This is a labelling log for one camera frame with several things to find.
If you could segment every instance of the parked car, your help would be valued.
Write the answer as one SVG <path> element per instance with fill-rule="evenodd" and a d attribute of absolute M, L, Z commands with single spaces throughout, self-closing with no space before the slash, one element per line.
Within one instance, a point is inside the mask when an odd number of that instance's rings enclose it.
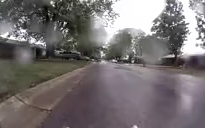
<path fill-rule="evenodd" d="M 80 57 L 81 60 L 86 60 L 86 61 L 90 61 L 90 58 L 87 56 L 81 56 Z"/>
<path fill-rule="evenodd" d="M 78 52 L 60 52 L 59 54 L 56 55 L 58 58 L 62 59 L 76 59 L 79 60 L 81 59 L 80 53 Z"/>

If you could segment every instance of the tree trunk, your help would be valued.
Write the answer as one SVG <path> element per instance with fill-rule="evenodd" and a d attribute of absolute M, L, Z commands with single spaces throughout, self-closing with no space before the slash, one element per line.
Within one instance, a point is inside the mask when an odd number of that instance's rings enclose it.
<path fill-rule="evenodd" d="M 45 33 L 47 36 L 47 32 L 48 32 L 48 27 L 49 27 L 49 23 L 50 23 L 50 17 L 49 17 L 49 12 L 48 12 L 48 6 L 44 6 L 44 13 L 45 13 L 45 24 L 46 24 L 46 29 L 45 29 Z M 49 42 L 49 40 L 47 40 L 47 37 L 45 37 L 46 39 L 46 57 L 50 58 L 50 57 L 54 57 L 54 45 L 52 42 Z"/>
<path fill-rule="evenodd" d="M 174 66 L 177 67 L 178 66 L 178 58 L 177 58 L 177 54 L 174 54 Z"/>

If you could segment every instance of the street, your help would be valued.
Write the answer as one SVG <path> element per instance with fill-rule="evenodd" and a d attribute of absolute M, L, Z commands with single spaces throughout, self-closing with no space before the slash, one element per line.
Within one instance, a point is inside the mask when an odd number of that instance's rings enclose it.
<path fill-rule="evenodd" d="M 205 128 L 205 79 L 95 63 L 43 128 Z"/>

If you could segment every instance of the house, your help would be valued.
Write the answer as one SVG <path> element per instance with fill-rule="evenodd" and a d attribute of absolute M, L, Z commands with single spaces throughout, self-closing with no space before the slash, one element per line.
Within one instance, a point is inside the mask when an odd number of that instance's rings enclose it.
<path fill-rule="evenodd" d="M 44 57 L 46 53 L 46 48 L 44 46 L 0 37 L 0 58 L 13 59 L 17 54 L 20 54 L 17 53 L 19 49 L 28 49 L 33 58 Z"/>

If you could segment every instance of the asphalt street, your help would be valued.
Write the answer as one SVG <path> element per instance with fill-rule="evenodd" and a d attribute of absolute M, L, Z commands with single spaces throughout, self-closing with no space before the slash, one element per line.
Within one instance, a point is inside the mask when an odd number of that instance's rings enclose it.
<path fill-rule="evenodd" d="M 96 63 L 43 128 L 205 128 L 205 79 Z"/>

